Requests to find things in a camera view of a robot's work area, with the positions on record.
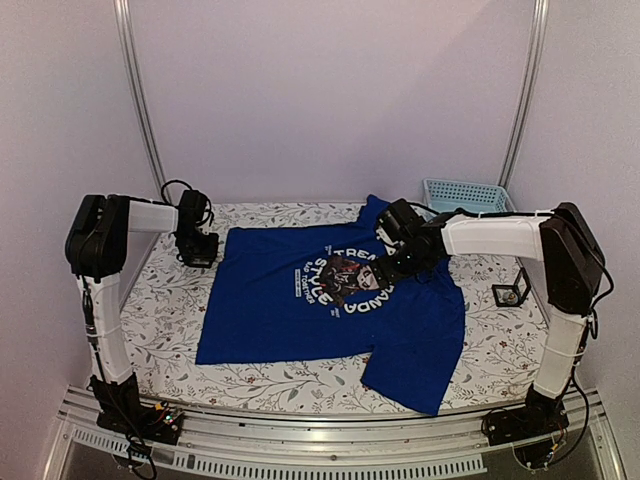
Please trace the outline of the light blue plastic basket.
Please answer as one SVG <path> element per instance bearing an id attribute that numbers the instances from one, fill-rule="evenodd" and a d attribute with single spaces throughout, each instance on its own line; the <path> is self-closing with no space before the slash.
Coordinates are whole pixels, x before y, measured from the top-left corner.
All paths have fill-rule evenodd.
<path id="1" fill-rule="evenodd" d="M 424 201 L 432 209 L 444 212 L 463 208 L 470 212 L 506 212 L 509 197 L 497 185 L 427 178 L 423 180 Z"/>

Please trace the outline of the blue printed t-shirt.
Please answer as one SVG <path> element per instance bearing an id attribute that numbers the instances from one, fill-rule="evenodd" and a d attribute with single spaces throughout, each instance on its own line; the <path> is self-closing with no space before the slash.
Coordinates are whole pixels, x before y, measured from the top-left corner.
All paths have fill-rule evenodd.
<path id="1" fill-rule="evenodd" d="M 438 412 L 461 355 L 465 305 L 449 265 L 382 287 L 369 196 L 349 223 L 229 230 L 204 317 L 200 365 L 368 356 L 361 381 L 409 409 Z"/>

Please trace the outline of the black brooch box silver brooch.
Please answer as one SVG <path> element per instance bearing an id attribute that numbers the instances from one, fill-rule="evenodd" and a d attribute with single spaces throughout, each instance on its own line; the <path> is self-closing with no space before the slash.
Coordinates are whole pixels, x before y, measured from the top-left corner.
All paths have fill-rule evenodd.
<path id="1" fill-rule="evenodd" d="M 491 291 L 497 308 L 517 308 L 524 304 L 532 286 L 529 275 L 521 267 L 512 284 L 493 284 Z"/>

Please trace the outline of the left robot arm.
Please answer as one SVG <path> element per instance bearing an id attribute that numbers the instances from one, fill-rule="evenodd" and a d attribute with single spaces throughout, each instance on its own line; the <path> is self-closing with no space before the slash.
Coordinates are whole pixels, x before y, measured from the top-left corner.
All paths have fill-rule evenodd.
<path id="1" fill-rule="evenodd" d="M 82 299 L 86 338 L 92 352 L 92 390 L 104 413 L 128 434 L 148 426 L 137 378 L 126 353 L 119 300 L 120 274 L 133 233 L 169 233 L 178 259 L 192 268 L 210 268 L 219 237 L 203 231 L 212 221 L 208 197 L 183 190 L 178 204 L 127 195 L 85 196 L 65 243 L 65 256 Z"/>

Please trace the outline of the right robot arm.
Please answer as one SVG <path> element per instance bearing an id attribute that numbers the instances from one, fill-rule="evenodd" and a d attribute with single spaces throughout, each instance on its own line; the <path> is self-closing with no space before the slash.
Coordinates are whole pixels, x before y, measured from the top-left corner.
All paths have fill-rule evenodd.
<path id="1" fill-rule="evenodd" d="M 600 284 L 612 279 L 579 208 L 571 202 L 535 212 L 474 213 L 458 208 L 426 220 L 410 202 L 399 199 L 378 215 L 376 228 L 394 250 L 373 262 L 374 277 L 383 288 L 432 271 L 452 256 L 511 256 L 543 264 L 549 333 L 516 421 L 524 435 L 539 435 L 554 422 L 581 359 L 595 305 L 606 295 Z"/>

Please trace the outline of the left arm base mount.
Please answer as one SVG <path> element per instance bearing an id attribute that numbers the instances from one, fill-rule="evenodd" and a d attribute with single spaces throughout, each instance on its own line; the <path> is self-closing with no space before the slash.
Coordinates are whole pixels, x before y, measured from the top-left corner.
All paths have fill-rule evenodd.
<path id="1" fill-rule="evenodd" d="M 169 407 L 166 402 L 155 406 L 116 405 L 111 402 L 101 407 L 97 425 L 136 439 L 176 445 L 183 422 L 184 411 Z"/>

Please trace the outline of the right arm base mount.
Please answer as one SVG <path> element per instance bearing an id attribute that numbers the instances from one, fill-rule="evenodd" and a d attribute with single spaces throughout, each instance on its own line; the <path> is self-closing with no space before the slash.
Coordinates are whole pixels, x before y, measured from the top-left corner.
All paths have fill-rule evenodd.
<path id="1" fill-rule="evenodd" d="M 568 426 L 563 405 L 555 410 L 521 406 L 490 410 L 482 418 L 481 431 L 490 446 L 509 444 L 522 467 L 539 470 L 551 465 Z"/>

